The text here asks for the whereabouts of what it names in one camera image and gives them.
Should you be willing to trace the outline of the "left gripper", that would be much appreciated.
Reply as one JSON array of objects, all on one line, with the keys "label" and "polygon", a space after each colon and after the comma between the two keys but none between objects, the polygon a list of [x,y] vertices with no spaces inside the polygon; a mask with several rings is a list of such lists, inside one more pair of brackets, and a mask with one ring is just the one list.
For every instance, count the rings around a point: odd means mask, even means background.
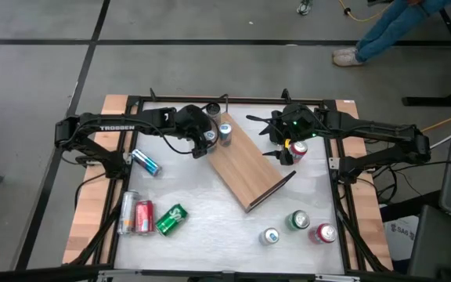
[{"label": "left gripper", "polygon": [[175,113],[174,118],[174,136],[193,139],[193,158],[198,159],[206,155],[210,142],[203,136],[205,132],[212,130],[211,119],[196,105],[184,106]]}]

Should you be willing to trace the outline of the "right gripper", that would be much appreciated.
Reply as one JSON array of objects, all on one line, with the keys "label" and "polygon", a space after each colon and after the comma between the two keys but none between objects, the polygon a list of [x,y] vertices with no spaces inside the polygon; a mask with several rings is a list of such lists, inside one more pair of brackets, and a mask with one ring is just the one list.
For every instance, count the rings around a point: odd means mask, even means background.
[{"label": "right gripper", "polygon": [[282,146],[280,150],[265,152],[262,155],[275,157],[281,165],[293,164],[289,148],[284,146],[286,139],[290,139],[292,143],[304,141],[317,136],[322,130],[322,123],[314,113],[306,105],[300,103],[289,104],[282,111],[273,110],[271,118],[247,115],[246,119],[267,124],[258,134],[260,136],[269,134],[269,140],[272,143],[282,144]]}]

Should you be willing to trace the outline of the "red Fanta can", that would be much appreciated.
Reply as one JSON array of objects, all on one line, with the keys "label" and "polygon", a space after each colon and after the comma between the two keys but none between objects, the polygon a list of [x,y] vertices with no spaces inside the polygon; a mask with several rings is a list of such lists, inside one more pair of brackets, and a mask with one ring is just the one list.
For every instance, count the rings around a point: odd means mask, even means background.
[{"label": "red Fanta can", "polygon": [[307,153],[308,147],[305,142],[298,141],[291,143],[289,146],[289,153],[293,158],[293,162],[298,163]]},{"label": "red Fanta can", "polygon": [[148,234],[154,231],[154,208],[152,201],[138,201],[135,205],[135,232]]},{"label": "red Fanta can", "polygon": [[314,244],[331,244],[337,239],[337,230],[329,223],[321,223],[309,230],[308,237]]}]

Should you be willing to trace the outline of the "tall white Celsius can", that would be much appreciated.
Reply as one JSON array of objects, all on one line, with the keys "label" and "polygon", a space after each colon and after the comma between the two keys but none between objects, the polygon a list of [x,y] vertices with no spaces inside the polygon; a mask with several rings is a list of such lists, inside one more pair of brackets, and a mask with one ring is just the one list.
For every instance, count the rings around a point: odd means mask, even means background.
[{"label": "tall white Celsius can", "polygon": [[221,123],[221,107],[218,103],[209,103],[205,107],[205,113],[209,118],[213,119],[218,125]]},{"label": "tall white Celsius can", "polygon": [[140,194],[134,190],[124,192],[121,203],[121,212],[117,225],[120,235],[135,232],[135,206],[140,200]]}]

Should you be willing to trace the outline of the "green Sprite can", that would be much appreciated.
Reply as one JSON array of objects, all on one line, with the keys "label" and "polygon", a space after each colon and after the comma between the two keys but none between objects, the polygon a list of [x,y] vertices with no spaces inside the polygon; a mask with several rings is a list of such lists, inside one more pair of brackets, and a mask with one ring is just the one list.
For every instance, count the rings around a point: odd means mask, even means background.
[{"label": "green Sprite can", "polygon": [[285,219],[285,223],[289,230],[305,230],[310,226],[310,218],[303,210],[291,212]]},{"label": "green Sprite can", "polygon": [[167,237],[182,225],[187,216],[187,210],[181,204],[175,204],[156,221],[156,231]]}]

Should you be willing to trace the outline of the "person's foot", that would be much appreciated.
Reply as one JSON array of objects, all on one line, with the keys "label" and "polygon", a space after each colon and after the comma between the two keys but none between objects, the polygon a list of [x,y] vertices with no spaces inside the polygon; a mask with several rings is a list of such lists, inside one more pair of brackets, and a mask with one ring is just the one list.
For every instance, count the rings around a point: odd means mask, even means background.
[{"label": "person's foot", "polygon": [[313,0],[301,0],[299,6],[297,7],[297,13],[306,16],[311,11],[313,5]]}]

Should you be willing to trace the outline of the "person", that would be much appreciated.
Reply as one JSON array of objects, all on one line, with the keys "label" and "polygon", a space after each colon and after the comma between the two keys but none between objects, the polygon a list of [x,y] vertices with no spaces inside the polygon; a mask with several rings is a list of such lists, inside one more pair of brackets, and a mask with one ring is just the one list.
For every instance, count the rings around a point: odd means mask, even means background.
[{"label": "person", "polygon": [[451,0],[394,0],[355,47],[333,51],[333,64],[339,67],[363,65],[447,5],[451,5]]}]

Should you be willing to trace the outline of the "white labelled box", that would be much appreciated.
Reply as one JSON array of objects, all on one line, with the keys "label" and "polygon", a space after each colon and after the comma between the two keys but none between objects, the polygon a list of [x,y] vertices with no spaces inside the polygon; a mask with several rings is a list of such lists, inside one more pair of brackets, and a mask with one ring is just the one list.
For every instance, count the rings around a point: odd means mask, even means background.
[{"label": "white labelled box", "polygon": [[413,250],[419,218],[415,215],[384,223],[391,259],[409,259]]}]

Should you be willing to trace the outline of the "dark grey cabinet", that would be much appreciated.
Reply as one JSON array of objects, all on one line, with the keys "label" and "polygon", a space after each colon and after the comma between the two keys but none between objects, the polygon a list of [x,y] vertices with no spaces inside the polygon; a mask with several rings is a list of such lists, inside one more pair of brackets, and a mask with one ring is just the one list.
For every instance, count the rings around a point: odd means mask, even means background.
[{"label": "dark grey cabinet", "polygon": [[451,215],[422,207],[408,274],[451,282]]}]

